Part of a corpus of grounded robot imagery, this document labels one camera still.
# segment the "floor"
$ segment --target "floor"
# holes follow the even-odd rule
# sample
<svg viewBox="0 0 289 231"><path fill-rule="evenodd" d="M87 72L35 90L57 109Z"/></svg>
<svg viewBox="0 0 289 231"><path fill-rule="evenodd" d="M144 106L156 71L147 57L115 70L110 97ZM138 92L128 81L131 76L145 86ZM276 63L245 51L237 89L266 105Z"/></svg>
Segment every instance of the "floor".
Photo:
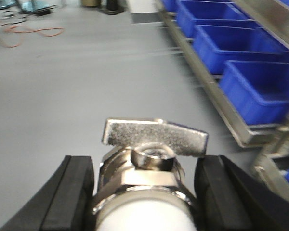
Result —
<svg viewBox="0 0 289 231"><path fill-rule="evenodd" d="M241 149L161 23L132 24L78 3L25 25L63 26L0 46L0 226L45 183L65 155L99 162L107 117L163 118L206 131L207 154L248 171L259 149ZM16 43L19 35L0 36ZM193 190L196 160L179 157Z"/></svg>

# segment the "stainless steel shelf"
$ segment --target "stainless steel shelf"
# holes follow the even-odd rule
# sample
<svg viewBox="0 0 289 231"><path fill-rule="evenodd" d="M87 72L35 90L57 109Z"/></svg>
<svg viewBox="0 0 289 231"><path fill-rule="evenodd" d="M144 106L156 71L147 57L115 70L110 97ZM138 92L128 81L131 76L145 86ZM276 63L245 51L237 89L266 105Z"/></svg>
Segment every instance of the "stainless steel shelf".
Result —
<svg viewBox="0 0 289 231"><path fill-rule="evenodd" d="M289 7L279 0L233 0L289 49Z"/></svg>
<svg viewBox="0 0 289 231"><path fill-rule="evenodd" d="M277 128L272 141L262 149L251 169L271 191L289 201L289 183L280 174L281 169L276 161L278 159L283 159L284 162L289 160L289 113L283 125Z"/></svg>
<svg viewBox="0 0 289 231"><path fill-rule="evenodd" d="M264 146L268 143L277 127L276 124L248 126L236 109L228 101L222 90L219 88L216 78L209 73L200 58L195 54L190 42L182 34L173 21L173 17L165 11L163 3L155 0L158 14L166 24L173 40L183 51L185 59L195 73L196 77L204 85L208 97L228 126L237 143L243 148Z"/></svg>

